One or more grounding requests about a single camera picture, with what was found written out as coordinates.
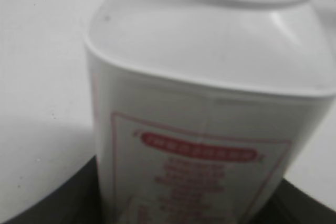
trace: white plastic bottle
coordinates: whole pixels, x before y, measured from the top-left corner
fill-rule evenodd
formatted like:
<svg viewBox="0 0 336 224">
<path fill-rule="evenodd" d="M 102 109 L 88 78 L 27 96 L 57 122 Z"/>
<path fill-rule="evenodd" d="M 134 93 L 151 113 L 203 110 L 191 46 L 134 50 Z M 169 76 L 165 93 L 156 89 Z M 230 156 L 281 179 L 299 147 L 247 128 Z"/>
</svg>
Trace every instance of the white plastic bottle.
<svg viewBox="0 0 336 224">
<path fill-rule="evenodd" d="M 107 0 L 87 36 L 106 223 L 248 223 L 336 94 L 310 0 Z"/>
</svg>

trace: red label border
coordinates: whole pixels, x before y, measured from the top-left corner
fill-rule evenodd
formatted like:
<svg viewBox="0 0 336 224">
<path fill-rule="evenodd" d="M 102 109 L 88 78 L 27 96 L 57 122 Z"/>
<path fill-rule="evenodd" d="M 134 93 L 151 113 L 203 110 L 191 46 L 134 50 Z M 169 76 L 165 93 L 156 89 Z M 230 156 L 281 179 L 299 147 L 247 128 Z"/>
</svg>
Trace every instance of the red label border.
<svg viewBox="0 0 336 224">
<path fill-rule="evenodd" d="M 289 140 L 276 140 L 276 139 L 274 139 L 274 140 L 271 140 L 271 139 L 268 139 L 268 140 L 266 140 L 266 139 L 248 139 L 247 140 L 245 138 L 225 137 L 225 136 L 216 136 L 216 135 L 209 135 L 209 134 L 201 134 L 200 135 L 199 133 L 196 133 L 196 132 L 186 131 L 186 130 L 183 130 L 183 129 L 178 129 L 178 128 L 175 128 L 175 127 L 166 126 L 166 125 L 162 125 L 162 124 L 159 124 L 159 123 L 153 123 L 153 122 L 150 122 L 150 121 L 135 118 L 133 116 L 129 116 L 129 115 L 126 115 L 126 114 L 115 111 L 115 112 L 112 113 L 112 116 L 111 116 L 111 121 L 112 121 L 112 144 L 113 144 L 112 170 L 113 170 L 113 201 L 114 202 L 117 202 L 117 159 L 116 159 L 116 156 L 117 156 L 117 124 L 116 124 L 116 119 L 117 119 L 117 117 L 129 120 L 129 121 L 137 122 L 137 123 L 140 123 L 140 124 L 144 124 L 144 125 L 147 125 L 147 126 L 160 128 L 160 129 L 167 130 L 167 131 L 173 131 L 173 132 L 188 135 L 188 136 L 201 136 L 203 138 L 212 139 L 212 140 L 243 142 L 243 143 L 245 142 L 245 143 L 286 144 L 287 148 L 284 150 L 284 152 L 282 153 L 280 158 L 276 161 L 276 163 L 273 166 L 273 168 L 271 169 L 270 173 L 266 176 L 264 181 L 261 183 L 261 186 L 257 190 L 257 193 L 255 194 L 251 203 L 249 204 L 248 208 L 246 209 L 245 213 L 243 214 L 243 217 L 241 219 L 242 222 L 246 219 L 246 217 L 253 210 L 253 207 L 257 203 L 260 195 L 263 193 L 267 184 L 272 179 L 275 171 L 279 168 L 281 163 L 284 161 L 284 159 L 285 159 L 286 155 L 289 153 L 289 151 L 291 149 L 291 145 L 292 145 L 292 142 L 289 141 Z"/>
</svg>

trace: bottle shoulder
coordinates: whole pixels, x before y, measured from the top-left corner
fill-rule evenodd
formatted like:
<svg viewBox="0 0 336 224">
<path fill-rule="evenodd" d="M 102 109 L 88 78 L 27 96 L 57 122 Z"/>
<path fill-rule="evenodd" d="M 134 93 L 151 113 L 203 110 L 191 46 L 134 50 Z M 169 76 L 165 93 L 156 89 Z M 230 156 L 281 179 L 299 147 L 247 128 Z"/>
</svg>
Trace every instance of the bottle shoulder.
<svg viewBox="0 0 336 224">
<path fill-rule="evenodd" d="M 168 79 L 253 92 L 335 92 L 335 58 L 309 4 L 243 9 L 108 0 L 89 40 L 119 67 Z"/>
</svg>

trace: white table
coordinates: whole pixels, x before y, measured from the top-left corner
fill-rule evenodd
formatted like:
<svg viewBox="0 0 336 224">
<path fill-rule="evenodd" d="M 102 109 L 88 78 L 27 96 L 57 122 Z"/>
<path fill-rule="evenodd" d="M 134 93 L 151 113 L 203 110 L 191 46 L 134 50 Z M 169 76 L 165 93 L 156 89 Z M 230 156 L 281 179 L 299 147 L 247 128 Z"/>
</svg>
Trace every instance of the white table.
<svg viewBox="0 0 336 224">
<path fill-rule="evenodd" d="M 95 154 L 81 38 L 102 1 L 0 0 L 0 223 Z M 336 45 L 336 1 L 316 3 Z M 286 178 L 336 211 L 335 122 L 336 107 Z"/>
</svg>

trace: product label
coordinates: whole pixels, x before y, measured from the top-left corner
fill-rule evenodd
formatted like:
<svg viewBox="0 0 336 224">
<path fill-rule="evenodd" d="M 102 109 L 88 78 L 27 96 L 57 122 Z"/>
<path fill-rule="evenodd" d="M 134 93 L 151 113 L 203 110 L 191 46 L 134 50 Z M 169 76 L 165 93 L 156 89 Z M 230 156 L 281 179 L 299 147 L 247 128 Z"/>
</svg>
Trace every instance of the product label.
<svg viewBox="0 0 336 224">
<path fill-rule="evenodd" d="M 290 147 L 290 141 L 214 136 L 120 113 L 112 126 L 118 223 L 244 221 Z"/>
</svg>

